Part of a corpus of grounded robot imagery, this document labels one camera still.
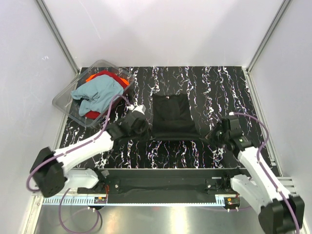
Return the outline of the black t shirt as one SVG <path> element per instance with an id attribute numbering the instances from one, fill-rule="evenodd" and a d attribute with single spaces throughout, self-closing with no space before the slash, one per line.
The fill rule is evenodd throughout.
<path id="1" fill-rule="evenodd" d="M 207 140 L 199 134 L 192 120 L 186 94 L 160 96 L 152 95 L 153 123 L 152 137 L 161 141 Z"/>

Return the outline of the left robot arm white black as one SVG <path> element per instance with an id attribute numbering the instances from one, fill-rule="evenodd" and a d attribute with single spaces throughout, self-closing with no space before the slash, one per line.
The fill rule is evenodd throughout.
<path id="1" fill-rule="evenodd" d="M 73 188 L 100 193 L 105 190 L 106 176 L 98 169 L 80 171 L 74 167 L 99 153 L 110 151 L 124 140 L 142 137 L 146 131 L 145 115 L 134 110 L 81 142 L 54 151 L 45 147 L 39 151 L 30 169 L 27 189 L 41 192 L 45 198 Z"/>

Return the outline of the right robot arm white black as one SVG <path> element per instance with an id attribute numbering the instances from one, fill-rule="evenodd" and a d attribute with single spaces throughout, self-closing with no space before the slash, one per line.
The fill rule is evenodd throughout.
<path id="1" fill-rule="evenodd" d="M 259 224 L 266 234 L 298 234 L 303 226 L 305 203 L 300 196 L 294 196 L 275 176 L 261 155 L 268 141 L 257 147 L 244 135 L 240 113 L 231 113 L 205 136 L 208 142 L 226 146 L 227 150 L 243 164 L 249 175 L 240 172 L 226 172 L 217 182 L 207 183 L 208 192 L 222 190 L 242 196 L 257 213 Z"/>

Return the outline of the black marbled table mat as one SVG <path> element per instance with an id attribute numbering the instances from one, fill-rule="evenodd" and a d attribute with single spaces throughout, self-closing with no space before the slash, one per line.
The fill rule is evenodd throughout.
<path id="1" fill-rule="evenodd" d="M 126 67 L 134 76 L 127 99 L 146 106 L 146 117 L 153 121 L 152 95 L 186 94 L 191 116 L 200 134 L 206 134 L 229 112 L 239 112 L 243 132 L 257 145 L 263 142 L 247 81 L 241 67 L 179 66 Z M 225 148 L 200 141 L 129 141 L 109 152 L 100 153 L 78 168 L 198 169 L 237 168 L 240 163 Z"/>

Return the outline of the red t shirt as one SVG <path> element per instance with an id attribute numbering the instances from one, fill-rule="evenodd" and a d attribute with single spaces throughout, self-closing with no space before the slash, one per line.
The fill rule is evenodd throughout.
<path id="1" fill-rule="evenodd" d="M 127 88 L 129 85 L 123 83 L 122 81 L 118 80 L 118 75 L 116 75 L 115 73 L 109 72 L 109 71 L 100 71 L 98 73 L 95 74 L 95 77 L 98 76 L 102 76 L 102 75 L 108 75 L 109 77 L 113 78 L 115 81 L 117 81 L 122 87 L 123 89 Z M 95 112 L 95 111 L 89 111 L 85 116 L 89 119 L 96 119 L 98 116 L 100 115 L 99 112 Z"/>

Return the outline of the light blue t shirt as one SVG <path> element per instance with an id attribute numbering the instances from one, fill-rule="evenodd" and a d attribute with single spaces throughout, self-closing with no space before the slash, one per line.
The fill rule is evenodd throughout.
<path id="1" fill-rule="evenodd" d="M 123 94 L 123 87 L 109 75 L 100 75 L 71 92 L 74 100 L 81 100 L 78 114 L 83 117 L 90 111 L 102 113 L 112 98 Z"/>

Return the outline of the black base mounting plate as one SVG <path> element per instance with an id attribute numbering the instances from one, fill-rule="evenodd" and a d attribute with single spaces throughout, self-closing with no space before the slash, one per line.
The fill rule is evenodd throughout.
<path id="1" fill-rule="evenodd" d="M 108 196 L 197 198 L 235 195 L 230 178 L 246 169 L 108 169 Z"/>

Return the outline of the right orange black connector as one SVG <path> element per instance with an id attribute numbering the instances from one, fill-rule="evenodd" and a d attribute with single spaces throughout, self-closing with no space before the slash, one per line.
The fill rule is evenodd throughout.
<path id="1" fill-rule="evenodd" d="M 225 198 L 225 205 L 238 206 L 240 205 L 240 197 L 228 197 Z"/>

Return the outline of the orange black connector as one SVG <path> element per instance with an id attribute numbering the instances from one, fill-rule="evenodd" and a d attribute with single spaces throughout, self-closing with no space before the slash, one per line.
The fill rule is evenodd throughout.
<path id="1" fill-rule="evenodd" d="M 95 196 L 94 203 L 95 204 L 106 204 L 107 203 L 107 197 L 105 197 L 105 196 Z"/>
<path id="2" fill-rule="evenodd" d="M 228 197 L 225 198 L 225 205 L 238 206 L 240 205 L 240 197 Z"/>

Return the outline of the orange t shirt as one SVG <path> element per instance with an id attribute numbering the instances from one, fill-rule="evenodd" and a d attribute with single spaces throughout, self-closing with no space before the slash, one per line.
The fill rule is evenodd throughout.
<path id="1" fill-rule="evenodd" d="M 90 80 L 92 80 L 93 78 L 95 77 L 95 75 L 91 75 L 89 78 L 86 79 L 86 82 L 89 82 Z M 117 77 L 118 80 L 122 81 L 123 83 L 129 85 L 129 82 L 126 80 L 126 79 L 123 79 L 123 78 L 120 78 L 120 77 Z"/>

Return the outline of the left orange black connector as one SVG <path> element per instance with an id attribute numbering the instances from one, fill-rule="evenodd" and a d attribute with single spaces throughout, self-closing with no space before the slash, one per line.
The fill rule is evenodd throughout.
<path id="1" fill-rule="evenodd" d="M 107 197 L 105 197 L 105 196 L 95 196 L 94 203 L 95 204 L 106 204 L 107 203 Z"/>

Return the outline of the clear plastic bin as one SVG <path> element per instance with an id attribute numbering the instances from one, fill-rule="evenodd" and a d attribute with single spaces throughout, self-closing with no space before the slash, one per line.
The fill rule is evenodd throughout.
<path id="1" fill-rule="evenodd" d="M 96 119 L 89 119 L 86 116 L 81 117 L 78 114 L 81 100 L 74 100 L 71 97 L 71 92 L 77 89 L 79 86 L 86 83 L 86 79 L 100 71 L 109 71 L 115 73 L 121 78 L 129 81 L 130 85 L 124 89 L 123 94 L 127 94 L 135 82 L 135 78 L 126 70 L 119 68 L 105 60 L 98 60 L 93 63 L 89 68 L 85 68 L 81 73 L 67 86 L 65 87 L 52 101 L 52 104 L 70 119 L 83 127 L 95 127 L 106 115 L 108 108 L 105 109 Z"/>

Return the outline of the right aluminium frame post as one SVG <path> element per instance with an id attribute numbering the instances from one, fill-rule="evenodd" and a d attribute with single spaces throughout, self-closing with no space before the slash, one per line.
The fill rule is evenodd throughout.
<path id="1" fill-rule="evenodd" d="M 277 13 L 275 14 L 270 26 L 268 27 L 263 39 L 261 40 L 255 54 L 253 55 L 249 65 L 246 67 L 246 71 L 250 73 L 254 68 L 256 62 L 260 58 L 262 52 L 264 51 L 266 45 L 268 44 L 270 38 L 272 37 L 273 33 L 277 29 L 279 23 L 281 22 L 283 16 L 285 15 L 287 9 L 289 8 L 292 0 L 283 0 Z"/>

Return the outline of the aluminium frame post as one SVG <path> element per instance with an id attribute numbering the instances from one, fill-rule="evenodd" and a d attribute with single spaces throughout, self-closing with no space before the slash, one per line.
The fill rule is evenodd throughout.
<path id="1" fill-rule="evenodd" d="M 37 7 L 39 8 L 44 20 L 46 21 L 51 33 L 53 34 L 58 46 L 60 47 L 63 55 L 65 56 L 65 59 L 69 63 L 71 69 L 73 72 L 77 75 L 80 71 L 79 67 L 77 66 L 73 56 L 71 55 L 63 37 L 61 36 L 61 33 L 47 7 L 45 2 L 43 0 L 35 0 L 35 3 Z"/>
<path id="2" fill-rule="evenodd" d="M 246 67 L 246 71 L 250 73 L 254 68 L 256 62 L 260 58 L 262 52 L 264 51 L 266 45 L 268 44 L 270 38 L 272 37 L 273 33 L 277 29 L 279 23 L 281 22 L 283 16 L 285 15 L 287 9 L 289 8 L 292 0 L 283 0 L 277 13 L 275 14 L 270 26 L 268 27 L 263 39 L 261 40 L 255 54 L 253 55 L 249 65 Z"/>

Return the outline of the left aluminium frame post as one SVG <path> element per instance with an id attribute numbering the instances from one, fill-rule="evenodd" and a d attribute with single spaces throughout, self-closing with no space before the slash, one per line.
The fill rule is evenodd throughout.
<path id="1" fill-rule="evenodd" d="M 63 55 L 65 56 L 65 59 L 69 63 L 71 69 L 73 72 L 77 75 L 80 71 L 79 67 L 77 66 L 73 56 L 71 55 L 63 37 L 61 36 L 61 33 L 47 7 L 45 2 L 43 0 L 35 0 L 35 3 L 37 7 L 39 8 L 44 20 L 46 21 L 51 33 L 53 34 L 58 46 L 60 47 Z"/>

